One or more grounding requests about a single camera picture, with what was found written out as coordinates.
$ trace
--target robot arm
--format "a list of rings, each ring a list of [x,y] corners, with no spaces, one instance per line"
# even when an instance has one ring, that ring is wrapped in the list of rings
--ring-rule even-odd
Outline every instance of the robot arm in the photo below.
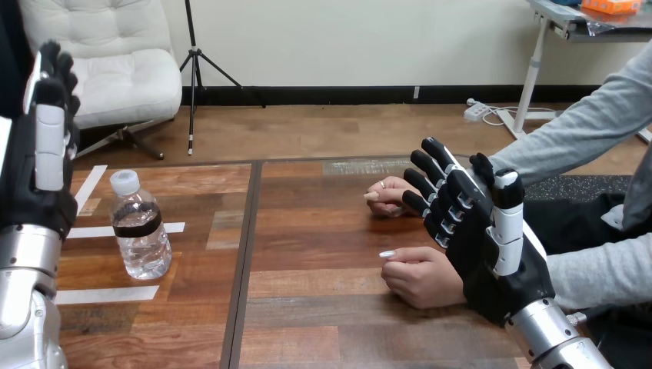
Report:
[[[2,368],[66,368],[53,302],[62,242],[77,214],[70,193],[79,100],[72,58],[49,42],[25,93],[25,114],[0,122]]]
[[[403,201],[424,216],[430,236],[464,282],[469,307],[506,328],[538,369],[611,368],[594,343],[581,337],[554,301],[545,253],[523,220],[524,188],[518,173],[497,172],[481,154],[471,158],[487,196],[438,141],[427,138],[404,178],[423,196]]]

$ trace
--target black robotic glove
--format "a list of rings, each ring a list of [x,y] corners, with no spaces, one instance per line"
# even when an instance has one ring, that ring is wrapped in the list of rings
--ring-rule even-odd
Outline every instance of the black robotic glove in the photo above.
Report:
[[[512,314],[528,304],[553,298],[546,262],[528,236],[523,236],[517,271],[510,275],[495,273],[500,251],[490,232],[495,226],[493,201],[482,193],[440,142],[427,138],[421,147],[428,155],[414,151],[411,160],[427,179],[414,169],[406,170],[404,179],[422,196],[406,191],[403,201],[424,216],[428,234],[445,249],[448,260],[464,283],[469,307],[503,326]],[[507,192],[495,191],[493,168],[484,155],[474,155],[471,163],[493,196],[502,201],[518,201],[518,198],[509,198]],[[501,171],[497,175],[511,172]]]
[[[71,73],[71,67],[72,57],[61,52],[61,47],[55,42],[44,44],[35,57],[34,70],[25,92],[25,114],[12,122],[7,145],[0,147],[0,151],[4,150],[0,171],[0,229],[35,224],[57,231],[65,238],[75,222],[77,202],[70,193],[70,185],[72,159],[79,146],[79,133],[73,117],[80,102],[72,95],[77,78]],[[44,115],[44,110],[54,114]],[[41,137],[37,137],[37,120],[45,121],[47,126],[41,131]],[[50,135],[49,125],[61,120],[64,120],[63,130],[51,130],[58,134]],[[41,144],[45,143],[45,147],[56,143],[53,146],[61,149],[62,170],[55,178],[46,178],[50,185],[45,190],[37,184],[39,140]],[[59,153],[53,155],[58,161]]]

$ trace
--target white wall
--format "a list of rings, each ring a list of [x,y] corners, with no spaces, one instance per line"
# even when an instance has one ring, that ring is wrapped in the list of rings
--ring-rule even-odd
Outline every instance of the white wall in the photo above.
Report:
[[[162,0],[181,63],[183,0]],[[537,25],[525,0],[191,0],[198,46],[242,85],[518,85]],[[549,34],[540,83],[595,85],[643,44]],[[202,63],[204,85],[230,85]],[[190,85],[190,68],[184,73]]]

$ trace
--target electrical cable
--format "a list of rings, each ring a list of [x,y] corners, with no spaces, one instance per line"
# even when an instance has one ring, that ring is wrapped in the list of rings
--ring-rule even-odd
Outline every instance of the electrical cable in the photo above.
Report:
[[[499,107],[499,106],[490,106],[490,105],[487,105],[487,107],[489,108],[489,112],[488,112],[487,114],[485,114],[485,115],[482,116],[482,121],[483,121],[484,123],[488,124],[488,125],[493,125],[493,126],[503,125],[504,123],[503,123],[503,122],[500,122],[500,123],[493,123],[493,122],[491,122],[491,121],[488,121],[488,120],[487,120],[487,116],[488,116],[489,114],[498,115],[498,111],[500,111],[500,110],[506,110],[506,111],[508,111],[508,112],[510,112],[510,113],[515,113],[515,114],[516,114],[516,113],[517,113],[517,110],[514,110],[514,109],[518,109],[517,106],[504,106],[504,107]],[[528,110],[528,111],[530,111],[530,110],[538,110],[538,111],[555,111],[554,109],[549,109],[549,108],[528,108],[527,110]]]

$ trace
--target chair leg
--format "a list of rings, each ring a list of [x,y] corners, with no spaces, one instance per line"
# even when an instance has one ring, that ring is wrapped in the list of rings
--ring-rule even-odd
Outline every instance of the chair leg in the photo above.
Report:
[[[79,158],[82,155],[86,155],[87,153],[89,153],[91,151],[97,150],[97,149],[99,149],[101,147],[104,147],[104,146],[106,146],[106,145],[108,145],[108,144],[110,144],[112,142],[115,142],[115,141],[117,141],[119,139],[120,138],[118,137],[118,133],[115,132],[114,134],[109,135],[106,138],[103,138],[101,141],[98,141],[98,142],[94,143],[93,145],[88,146],[84,150],[78,152],[75,157]]]
[[[154,158],[157,158],[159,160],[165,159],[165,156],[163,155],[162,152],[156,151],[153,149],[151,146],[145,144],[140,138],[136,137],[133,133],[131,133],[128,129],[122,129],[120,130],[121,132],[121,139],[122,141],[132,144],[136,148],[140,148],[141,150],[144,150]]]

